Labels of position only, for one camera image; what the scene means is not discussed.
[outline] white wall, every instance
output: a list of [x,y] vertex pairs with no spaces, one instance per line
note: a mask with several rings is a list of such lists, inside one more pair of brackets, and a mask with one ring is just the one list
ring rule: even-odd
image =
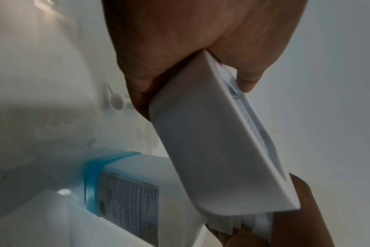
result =
[[370,0],[309,1],[249,100],[336,246],[370,246]]

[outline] plastic bottle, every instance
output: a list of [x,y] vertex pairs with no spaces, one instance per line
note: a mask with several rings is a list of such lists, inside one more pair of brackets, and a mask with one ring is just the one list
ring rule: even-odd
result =
[[155,247],[190,247],[203,225],[169,158],[135,152],[89,162],[87,209]]

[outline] barcode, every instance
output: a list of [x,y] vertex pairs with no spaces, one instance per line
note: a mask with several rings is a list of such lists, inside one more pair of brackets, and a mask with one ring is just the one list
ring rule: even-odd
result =
[[100,213],[101,213],[101,215],[106,216],[105,215],[105,203],[103,201],[99,201],[99,204],[100,204]]

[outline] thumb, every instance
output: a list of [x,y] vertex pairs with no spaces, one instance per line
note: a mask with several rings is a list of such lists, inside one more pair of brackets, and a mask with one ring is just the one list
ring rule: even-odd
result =
[[238,71],[237,83],[239,88],[245,93],[250,92],[251,90],[253,90],[257,82],[261,79],[264,72],[265,70],[261,70],[258,72]]

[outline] skin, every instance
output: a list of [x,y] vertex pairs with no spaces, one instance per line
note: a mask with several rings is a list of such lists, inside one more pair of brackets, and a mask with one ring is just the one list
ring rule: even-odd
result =
[[[102,0],[105,20],[130,98],[146,119],[151,98],[196,52],[207,49],[238,70],[250,92],[283,53],[306,0]],[[271,246],[332,247],[309,186],[291,176],[302,208],[277,213]],[[268,243],[242,227],[233,236],[214,232],[225,247]]]

